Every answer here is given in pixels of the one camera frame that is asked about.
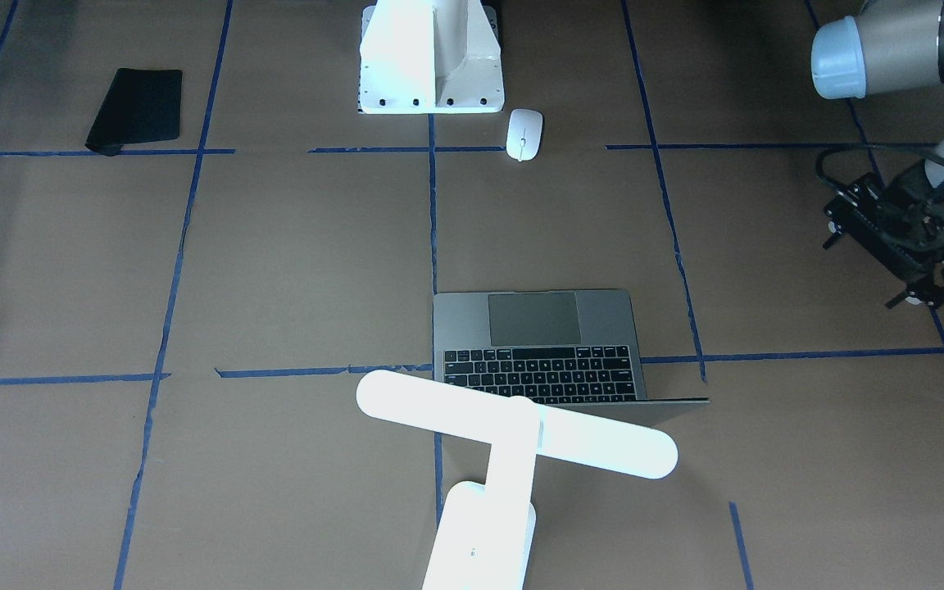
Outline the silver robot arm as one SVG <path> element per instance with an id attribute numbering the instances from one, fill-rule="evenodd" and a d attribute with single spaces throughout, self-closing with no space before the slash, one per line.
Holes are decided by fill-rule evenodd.
<path id="1" fill-rule="evenodd" d="M 823 98 L 864 98 L 944 84 L 944 1 L 865 1 L 857 15 L 825 24 L 810 50 L 810 74 Z M 944 139 L 881 184 L 868 173 L 849 184 L 815 172 L 834 192 L 824 208 L 825 247 L 850 236 L 904 288 L 888 306 L 944 305 Z"/>

